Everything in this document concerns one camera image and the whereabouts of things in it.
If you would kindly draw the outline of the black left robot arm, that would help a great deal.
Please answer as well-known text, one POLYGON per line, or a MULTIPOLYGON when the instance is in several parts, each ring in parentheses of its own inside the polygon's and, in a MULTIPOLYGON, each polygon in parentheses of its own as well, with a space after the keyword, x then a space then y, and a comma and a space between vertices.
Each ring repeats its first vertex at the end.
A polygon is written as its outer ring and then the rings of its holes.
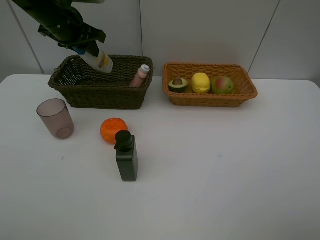
POLYGON ((71 0, 15 0, 14 3, 40 24, 38 32, 42 36, 51 38, 59 47, 98 57, 97 41, 104 43, 106 34, 85 23, 71 0))

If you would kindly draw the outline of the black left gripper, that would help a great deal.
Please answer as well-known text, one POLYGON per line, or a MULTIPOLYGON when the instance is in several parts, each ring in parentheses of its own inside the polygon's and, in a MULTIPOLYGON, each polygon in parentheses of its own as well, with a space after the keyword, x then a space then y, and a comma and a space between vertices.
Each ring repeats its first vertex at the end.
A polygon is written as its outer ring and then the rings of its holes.
POLYGON ((98 57, 100 49, 97 41, 104 43, 106 34, 83 21, 78 23, 68 16, 50 16, 40 14, 37 16, 40 24, 38 32, 58 43, 58 46, 74 52, 86 49, 93 57, 98 57))

